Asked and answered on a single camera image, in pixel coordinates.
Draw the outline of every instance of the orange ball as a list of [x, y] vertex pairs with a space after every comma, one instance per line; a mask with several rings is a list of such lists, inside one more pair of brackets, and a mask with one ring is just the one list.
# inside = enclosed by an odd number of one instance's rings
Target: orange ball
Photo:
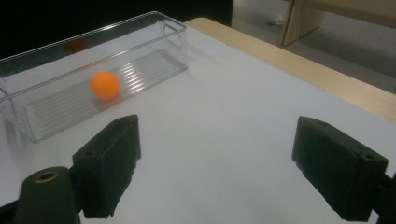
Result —
[[111, 100], [120, 91], [120, 81], [110, 72], [99, 72], [91, 78], [91, 91], [101, 100]]

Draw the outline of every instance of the container rim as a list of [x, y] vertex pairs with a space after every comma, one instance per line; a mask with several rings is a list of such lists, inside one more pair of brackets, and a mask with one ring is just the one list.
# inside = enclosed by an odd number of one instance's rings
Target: container rim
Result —
[[31, 54], [31, 53], [34, 53], [34, 52], [38, 52], [38, 51], [40, 51], [42, 49], [49, 49], [49, 48], [51, 48], [53, 46], [60, 45], [62, 43], [66, 43], [68, 41], [71, 41], [71, 40], [74, 40], [74, 39], [78, 39], [78, 38], [81, 38], [83, 36], [92, 35], [92, 34], [95, 34], [95, 33], [98, 33], [98, 32], [104, 31], [104, 30], [108, 30], [108, 29], [114, 28], [116, 26], [122, 25], [124, 23], [130, 22], [130, 21], [136, 21], [136, 20], [139, 20], [141, 18], [147, 17], [149, 15], [160, 15], [160, 16], [168, 19], [169, 21], [172, 21], [175, 24], [179, 25], [181, 27], [181, 29], [175, 31], [174, 34], [181, 33], [181, 32], [183, 32], [183, 31], [185, 31], [187, 29], [187, 26], [181, 21], [177, 21], [177, 20], [175, 20], [173, 18], [170, 18], [170, 17], [162, 14], [159, 11], [150, 11], [148, 13], [145, 13], [145, 14], [142, 14], [142, 15], [139, 15], [139, 16], [136, 16], [136, 17], [132, 17], [132, 18], [124, 20], [124, 21], [119, 21], [119, 22], [116, 22], [116, 23], [113, 23], [113, 24], [110, 24], [110, 25], [107, 25], [107, 26], [104, 26], [104, 27], [89, 31], [89, 32], [81, 34], [81, 35], [75, 35], [75, 36], [66, 38], [64, 40], [60, 40], [60, 41], [57, 41], [57, 42], [54, 42], [54, 43], [51, 43], [51, 44], [36, 48], [36, 49], [30, 49], [30, 50], [27, 50], [25, 52], [6, 57], [4, 59], [0, 59], [0, 63], [6, 62], [6, 61], [10, 61], [10, 60], [13, 60], [13, 59], [16, 59], [16, 58], [20, 58], [20, 57], [22, 57], [24, 55], [28, 55], [28, 54]]

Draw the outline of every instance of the wooden panel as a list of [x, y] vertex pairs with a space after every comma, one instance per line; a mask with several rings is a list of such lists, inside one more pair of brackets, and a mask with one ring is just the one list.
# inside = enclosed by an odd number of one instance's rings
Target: wooden panel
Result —
[[301, 0], [290, 0], [279, 44], [287, 46], [317, 29], [323, 22], [324, 14], [324, 11], [303, 6]]

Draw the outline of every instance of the transparent plastic container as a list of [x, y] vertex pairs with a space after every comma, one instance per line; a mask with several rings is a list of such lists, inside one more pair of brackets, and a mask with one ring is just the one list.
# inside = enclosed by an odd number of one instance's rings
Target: transparent plastic container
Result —
[[[186, 70], [186, 26], [159, 12], [121, 21], [0, 61], [0, 112], [32, 141], [42, 140]], [[116, 98], [93, 95], [109, 71]]]

